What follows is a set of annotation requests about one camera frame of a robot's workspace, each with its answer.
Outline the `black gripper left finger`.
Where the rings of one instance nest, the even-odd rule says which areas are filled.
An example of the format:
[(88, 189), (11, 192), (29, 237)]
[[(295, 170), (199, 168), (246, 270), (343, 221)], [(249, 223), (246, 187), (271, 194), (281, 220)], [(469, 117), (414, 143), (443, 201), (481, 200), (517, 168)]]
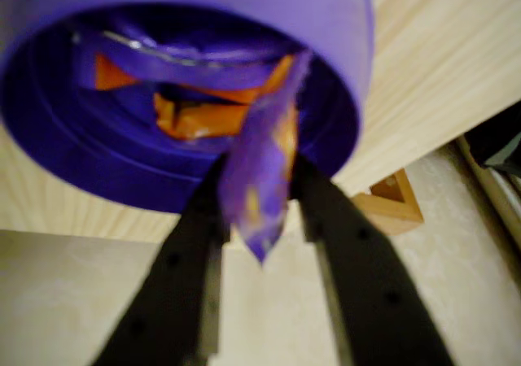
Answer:
[(217, 160), (161, 246), (95, 365), (206, 365), (218, 351), (222, 247)]

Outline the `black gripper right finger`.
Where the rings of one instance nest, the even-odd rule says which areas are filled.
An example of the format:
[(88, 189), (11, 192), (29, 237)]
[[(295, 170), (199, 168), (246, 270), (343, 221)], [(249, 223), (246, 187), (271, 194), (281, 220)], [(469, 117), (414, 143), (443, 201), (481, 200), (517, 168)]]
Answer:
[(453, 364), (388, 237), (303, 155), (291, 196), (317, 251), (339, 364)]

